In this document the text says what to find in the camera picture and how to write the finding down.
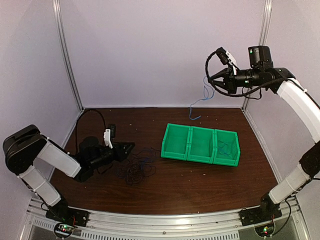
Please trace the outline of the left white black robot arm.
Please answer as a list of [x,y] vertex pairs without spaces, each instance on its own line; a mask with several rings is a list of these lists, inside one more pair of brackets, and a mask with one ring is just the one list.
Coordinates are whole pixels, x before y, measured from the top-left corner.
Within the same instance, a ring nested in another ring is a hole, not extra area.
[[34,161],[41,160],[83,183],[98,168],[125,160],[135,147],[133,142],[114,142],[113,137],[114,127],[111,126],[103,133],[103,144],[96,137],[89,136],[80,143],[79,151],[71,154],[31,124],[7,137],[2,149],[9,171],[30,187],[55,217],[67,222],[72,218],[67,201],[36,168]]

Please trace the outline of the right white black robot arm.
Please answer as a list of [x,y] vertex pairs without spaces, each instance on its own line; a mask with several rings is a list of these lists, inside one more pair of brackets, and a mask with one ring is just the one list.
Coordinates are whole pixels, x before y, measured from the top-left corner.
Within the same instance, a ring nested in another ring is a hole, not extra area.
[[271,90],[295,112],[314,142],[297,167],[261,198],[256,216],[266,221],[282,201],[297,193],[320,172],[320,106],[288,69],[274,67],[268,46],[251,46],[248,56],[250,68],[239,69],[229,51],[217,48],[205,61],[208,83],[219,94],[231,98],[247,97],[261,89]]

